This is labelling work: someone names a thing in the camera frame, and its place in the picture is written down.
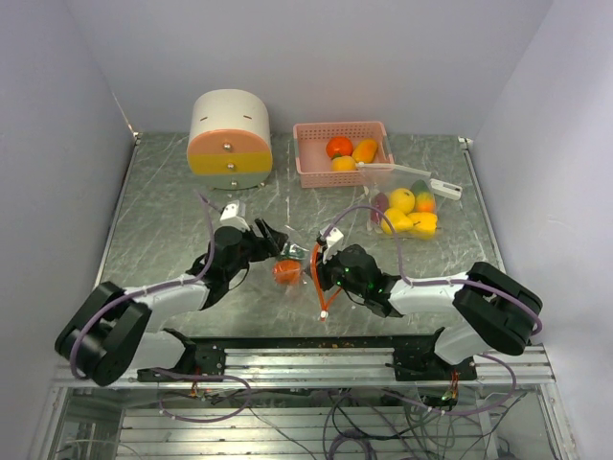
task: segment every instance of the plastic bag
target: plastic bag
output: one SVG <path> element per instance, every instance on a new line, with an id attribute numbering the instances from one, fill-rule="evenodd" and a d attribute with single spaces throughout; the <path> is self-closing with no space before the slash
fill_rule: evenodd
<path id="1" fill-rule="evenodd" d="M 430 172 L 385 164 L 360 163 L 357 168 L 364 177 L 371 206 L 385 213 L 399 236 L 434 238 L 439 218 L 430 189 Z M 367 229 L 392 235 L 388 223 L 375 211 L 369 215 Z"/>

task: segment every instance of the plastic basket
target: plastic basket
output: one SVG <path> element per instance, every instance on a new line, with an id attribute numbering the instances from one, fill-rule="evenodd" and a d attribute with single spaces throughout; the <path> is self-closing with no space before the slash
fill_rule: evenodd
<path id="1" fill-rule="evenodd" d="M 331 171 L 326 144 L 335 136 L 351 139 L 353 146 L 364 139 L 375 139 L 375 163 L 394 164 L 390 143 L 381 122 L 303 123 L 294 126 L 294 151 L 300 185 L 305 188 L 365 185 L 360 171 Z"/>

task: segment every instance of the orange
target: orange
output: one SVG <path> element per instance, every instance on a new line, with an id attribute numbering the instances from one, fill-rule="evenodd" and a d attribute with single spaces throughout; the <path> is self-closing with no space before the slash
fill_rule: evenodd
<path id="1" fill-rule="evenodd" d="M 352 141 L 343 136 L 332 137 L 326 145 L 326 153 L 330 158 L 335 156 L 351 156 L 353 153 Z"/>
<path id="2" fill-rule="evenodd" d="M 278 261 L 272 269 L 275 281 L 280 285 L 297 285 L 302 271 L 300 262 L 291 259 Z"/>
<path id="3" fill-rule="evenodd" d="M 355 160 L 350 156 L 337 156 L 332 160 L 333 171 L 355 171 Z"/>

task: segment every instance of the white drum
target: white drum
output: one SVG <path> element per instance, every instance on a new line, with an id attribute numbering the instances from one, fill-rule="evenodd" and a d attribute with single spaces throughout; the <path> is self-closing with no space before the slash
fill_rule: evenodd
<path id="1" fill-rule="evenodd" d="M 188 163 L 218 189 L 260 185 L 272 171 L 266 106 L 240 89 L 203 94 L 193 105 Z"/>

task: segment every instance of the white enclosure wall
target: white enclosure wall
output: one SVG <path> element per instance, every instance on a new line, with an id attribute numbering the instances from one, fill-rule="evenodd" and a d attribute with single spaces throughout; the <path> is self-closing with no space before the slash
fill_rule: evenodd
<path id="1" fill-rule="evenodd" d="M 551 0 L 68 0 L 128 120 L 188 131 L 198 96 L 258 95 L 273 130 L 381 120 L 476 135 Z"/>
<path id="2" fill-rule="evenodd" d="M 0 5 L 0 456 L 24 459 L 133 143 L 61 0 Z"/>
<path id="3" fill-rule="evenodd" d="M 612 24 L 610 1 L 556 0 L 474 143 L 507 269 L 544 301 L 539 339 L 585 459 L 613 456 Z"/>

